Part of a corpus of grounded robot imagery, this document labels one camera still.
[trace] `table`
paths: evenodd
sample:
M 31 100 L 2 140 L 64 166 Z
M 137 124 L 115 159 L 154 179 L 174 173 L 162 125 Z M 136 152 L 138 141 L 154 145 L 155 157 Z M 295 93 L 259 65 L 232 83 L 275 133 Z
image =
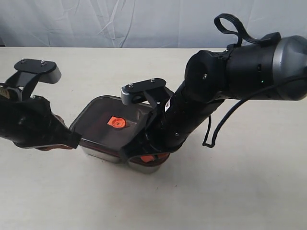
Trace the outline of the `table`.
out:
M 4 82 L 21 58 L 55 61 L 51 101 L 67 125 L 100 95 L 120 96 L 134 81 L 164 78 L 175 90 L 197 49 L 0 48 Z M 235 103 L 213 114 L 213 127 Z M 86 155 L 81 148 L 40 152 L 0 139 L 0 229 L 305 230 L 307 99 L 250 101 L 201 146 L 207 122 L 159 171 L 146 175 Z

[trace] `white backdrop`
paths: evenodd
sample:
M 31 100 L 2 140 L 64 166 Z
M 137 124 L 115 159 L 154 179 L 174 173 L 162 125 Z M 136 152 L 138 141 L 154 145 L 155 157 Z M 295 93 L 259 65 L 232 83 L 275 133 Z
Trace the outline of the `white backdrop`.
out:
M 0 0 L 7 46 L 224 47 L 214 17 L 237 16 L 260 38 L 307 36 L 306 0 Z

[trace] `screw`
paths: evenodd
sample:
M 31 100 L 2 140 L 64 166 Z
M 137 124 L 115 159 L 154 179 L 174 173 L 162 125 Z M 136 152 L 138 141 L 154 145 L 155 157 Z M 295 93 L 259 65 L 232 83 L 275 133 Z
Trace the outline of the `screw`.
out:
M 44 60 L 41 60 L 40 63 L 41 63 L 41 66 L 44 66 L 47 64 Z

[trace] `metal container base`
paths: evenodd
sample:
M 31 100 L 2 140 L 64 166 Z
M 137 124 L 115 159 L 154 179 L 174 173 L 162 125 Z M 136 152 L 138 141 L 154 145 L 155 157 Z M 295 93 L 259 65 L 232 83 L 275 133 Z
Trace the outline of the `metal container base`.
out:
M 95 150 L 92 150 L 92 149 L 88 149 L 88 148 L 85 148 L 85 147 L 81 147 L 81 148 L 88 155 L 100 158 L 102 160 L 105 160 L 105 161 L 108 161 L 108 162 L 111 162 L 111 163 L 114 163 L 114 164 L 122 163 L 122 160 L 119 157 L 111 156 L 109 154 L 99 152 L 99 151 L 95 151 Z M 152 174 L 152 173 L 158 171 L 158 169 L 161 167 L 161 165 L 148 167 L 148 166 L 143 166 L 143 165 L 136 164 L 136 163 L 130 162 L 130 161 L 127 163 L 127 165 L 131 169 L 138 171 L 140 173 L 143 173 L 143 174 Z

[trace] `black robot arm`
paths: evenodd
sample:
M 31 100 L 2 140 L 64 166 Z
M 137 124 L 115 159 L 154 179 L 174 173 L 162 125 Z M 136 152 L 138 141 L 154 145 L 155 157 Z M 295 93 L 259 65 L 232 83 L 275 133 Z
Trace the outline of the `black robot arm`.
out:
M 220 19 L 229 20 L 237 32 L 225 29 Z M 175 152 L 207 118 L 209 129 L 203 145 L 212 148 L 222 125 L 247 100 L 298 101 L 305 98 L 306 39 L 300 36 L 281 38 L 278 32 L 255 39 L 248 35 L 241 21 L 230 14 L 219 15 L 214 23 L 222 33 L 237 35 L 238 42 L 229 45 L 224 52 L 202 50 L 193 55 L 187 63 L 185 79 L 176 92 L 170 93 L 165 84 L 156 84 L 155 80 L 123 87 L 123 103 L 140 103 L 150 98 L 153 110 L 143 118 L 143 125 L 130 142 L 121 148 L 122 159 L 128 161 L 144 155 Z M 243 40 L 251 45 L 242 46 Z M 158 94 L 158 89 L 165 92 L 164 96 L 153 102 L 152 95 Z M 226 99 L 240 101 L 220 122 L 212 144 L 208 144 L 211 114 Z
M 0 137 L 20 148 L 77 148 L 81 136 L 51 112 L 47 99 L 31 96 L 39 81 L 54 84 L 60 80 L 56 63 L 22 59 L 15 69 L 0 87 Z

